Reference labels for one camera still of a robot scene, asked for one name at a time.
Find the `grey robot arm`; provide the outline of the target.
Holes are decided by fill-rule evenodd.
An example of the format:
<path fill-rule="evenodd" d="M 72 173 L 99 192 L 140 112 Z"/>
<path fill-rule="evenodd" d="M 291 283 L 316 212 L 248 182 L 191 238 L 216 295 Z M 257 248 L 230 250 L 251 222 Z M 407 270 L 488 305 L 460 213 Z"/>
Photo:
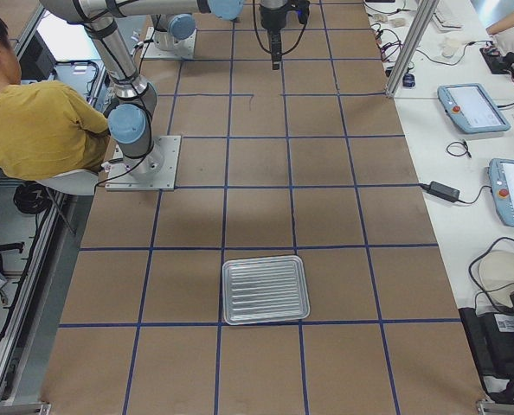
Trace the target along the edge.
<path fill-rule="evenodd" d="M 138 70 L 116 23 L 129 16 L 160 15 L 164 24 L 175 17 L 211 13 L 222 20 L 233 20 L 242 1 L 43 1 L 54 16 L 69 24 L 81 25 L 113 83 L 118 107 L 111 110 L 108 125 L 122 150 L 125 169 L 140 179 L 154 176 L 164 156 L 156 149 L 151 121 L 157 104 L 157 91 Z"/>
<path fill-rule="evenodd" d="M 241 13 L 244 1 L 197 1 L 198 12 L 212 13 L 218 18 L 235 21 Z M 286 26 L 287 15 L 294 12 L 302 29 L 294 45 L 284 51 L 281 30 Z M 305 32 L 310 15 L 309 1 L 261 1 L 259 8 L 252 1 L 254 34 L 260 48 L 270 56 L 272 70 L 279 70 L 282 58 L 290 54 L 298 45 Z M 154 34 L 159 35 L 157 45 L 163 46 L 164 40 L 184 41 L 196 32 L 196 21 L 192 12 L 169 15 L 152 15 Z"/>

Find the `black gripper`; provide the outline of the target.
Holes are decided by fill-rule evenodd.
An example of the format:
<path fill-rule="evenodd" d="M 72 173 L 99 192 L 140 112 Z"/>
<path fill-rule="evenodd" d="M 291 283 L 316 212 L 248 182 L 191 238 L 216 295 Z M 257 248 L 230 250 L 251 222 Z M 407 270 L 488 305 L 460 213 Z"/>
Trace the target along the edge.
<path fill-rule="evenodd" d="M 295 12 L 299 23 L 305 26 L 310 15 L 310 2 L 307 0 L 260 1 L 260 24 L 268 32 L 272 70 L 280 69 L 282 62 L 280 31 L 286 26 L 289 12 Z"/>

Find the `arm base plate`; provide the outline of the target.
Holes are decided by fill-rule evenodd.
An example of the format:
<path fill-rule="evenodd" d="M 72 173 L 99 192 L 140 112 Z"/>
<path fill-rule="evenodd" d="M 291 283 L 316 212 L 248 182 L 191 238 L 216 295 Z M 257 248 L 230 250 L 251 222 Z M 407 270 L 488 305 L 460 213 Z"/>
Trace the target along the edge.
<path fill-rule="evenodd" d="M 107 191 L 173 191 L 176 184 L 177 165 L 181 149 L 180 136 L 155 136 L 153 148 L 144 161 L 123 156 L 122 149 L 116 144 L 113 157 L 121 158 L 113 163 L 106 172 L 108 181 L 104 183 Z"/>
<path fill-rule="evenodd" d="M 186 39 L 178 40 L 168 32 L 154 34 L 154 28 L 150 26 L 145 35 L 142 55 L 147 60 L 191 61 L 194 59 L 196 32 Z"/>

